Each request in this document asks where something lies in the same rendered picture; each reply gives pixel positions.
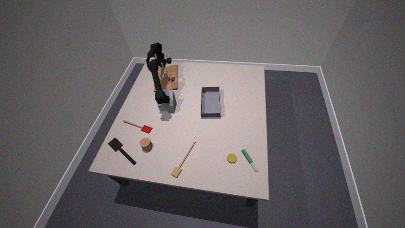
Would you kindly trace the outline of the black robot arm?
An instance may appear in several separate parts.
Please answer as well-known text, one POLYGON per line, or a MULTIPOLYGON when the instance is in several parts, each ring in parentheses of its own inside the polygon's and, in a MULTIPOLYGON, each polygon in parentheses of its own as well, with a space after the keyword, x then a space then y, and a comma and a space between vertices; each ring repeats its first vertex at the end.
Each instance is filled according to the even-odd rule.
POLYGON ((154 82, 154 86, 155 86, 155 100, 157 101, 158 104, 162 104, 162 103, 169 103, 169 96, 165 95, 165 92, 162 90, 161 88, 161 84, 160 84, 160 80, 158 77, 158 60, 155 58, 154 61, 150 62, 150 58, 151 57, 156 57, 160 58, 160 57, 164 57, 164 54, 162 54, 162 45, 160 43, 154 43, 151 44, 151 49, 150 51, 147 53, 148 57, 147 57, 147 67, 148 69, 151 71, 152 73, 152 78, 153 78, 153 82, 154 82))

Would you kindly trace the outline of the yellow round disc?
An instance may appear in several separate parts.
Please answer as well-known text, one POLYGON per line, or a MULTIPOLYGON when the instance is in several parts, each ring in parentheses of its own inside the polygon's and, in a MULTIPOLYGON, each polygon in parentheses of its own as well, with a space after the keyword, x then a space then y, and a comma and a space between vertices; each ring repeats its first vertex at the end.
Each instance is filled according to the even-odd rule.
POLYGON ((237 157, 235 154, 231 153, 227 156, 227 160, 229 163, 235 163, 237 160, 237 157))

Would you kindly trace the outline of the brown wooden board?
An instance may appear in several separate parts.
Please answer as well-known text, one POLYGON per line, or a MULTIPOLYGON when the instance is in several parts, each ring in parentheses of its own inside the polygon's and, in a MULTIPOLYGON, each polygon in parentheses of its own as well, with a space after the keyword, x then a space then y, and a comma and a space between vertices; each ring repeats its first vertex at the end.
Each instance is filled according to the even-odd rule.
POLYGON ((162 89, 178 89, 178 64, 168 65, 164 68, 164 78, 160 77, 161 67, 158 67, 158 77, 162 89))

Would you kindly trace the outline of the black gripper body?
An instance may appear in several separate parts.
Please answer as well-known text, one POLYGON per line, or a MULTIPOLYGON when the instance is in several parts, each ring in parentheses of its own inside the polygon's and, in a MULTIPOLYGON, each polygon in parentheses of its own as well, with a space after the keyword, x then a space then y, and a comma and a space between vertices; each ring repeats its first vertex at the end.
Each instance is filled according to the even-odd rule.
POLYGON ((162 62, 164 62, 164 63, 171 63, 171 57, 168 57, 167 59, 164 59, 163 58, 163 56, 162 57, 160 57, 160 58, 157 58, 157 60, 158 60, 158 64, 160 64, 160 63, 162 63, 162 62))

